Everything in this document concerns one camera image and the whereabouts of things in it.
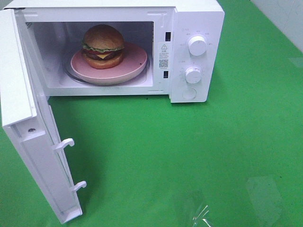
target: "pink plate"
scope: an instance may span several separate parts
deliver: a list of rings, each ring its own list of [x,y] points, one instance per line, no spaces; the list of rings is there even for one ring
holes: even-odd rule
[[[97,85],[112,85],[128,81],[139,75],[147,62],[147,54],[141,47],[125,42],[123,61],[115,67],[98,70],[83,59],[81,51],[76,52],[71,59],[71,68],[76,77],[88,83]]]

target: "power level knob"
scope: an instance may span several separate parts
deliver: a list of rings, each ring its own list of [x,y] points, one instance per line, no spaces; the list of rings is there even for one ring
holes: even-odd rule
[[[200,56],[206,51],[206,40],[201,35],[196,35],[188,41],[189,52],[194,56]]]
[[[202,78],[201,70],[197,67],[189,67],[185,70],[185,79],[187,83],[195,84],[198,83]]]

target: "sesame bun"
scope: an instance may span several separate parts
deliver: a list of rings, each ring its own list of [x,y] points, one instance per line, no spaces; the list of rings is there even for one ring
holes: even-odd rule
[[[109,60],[101,60],[101,61],[88,57],[85,52],[82,52],[82,56],[91,67],[99,70],[112,68],[120,64],[120,62],[122,62],[123,60],[123,52],[118,53],[117,55],[115,55],[113,58]]]
[[[121,50],[124,48],[124,39],[120,32],[109,25],[96,25],[84,35],[83,42],[95,49]]]

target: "cheese slice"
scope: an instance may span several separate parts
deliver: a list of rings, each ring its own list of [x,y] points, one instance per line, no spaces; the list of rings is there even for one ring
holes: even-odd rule
[[[110,55],[110,54],[111,54],[111,52],[110,52],[110,53],[101,53],[101,54],[96,54],[96,55],[97,55],[98,57],[104,59],[106,56],[108,56],[108,55]]]

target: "burger patty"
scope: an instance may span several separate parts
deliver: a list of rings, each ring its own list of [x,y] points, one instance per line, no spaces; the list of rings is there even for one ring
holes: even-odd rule
[[[96,54],[92,54],[89,53],[88,51],[86,51],[84,49],[84,52],[86,53],[86,55],[94,60],[99,60],[99,61],[104,61],[104,60],[109,60],[112,59],[113,57],[115,57],[117,54],[121,53],[122,50],[119,51],[112,51],[108,56],[106,56],[105,58],[100,58],[98,57]]]

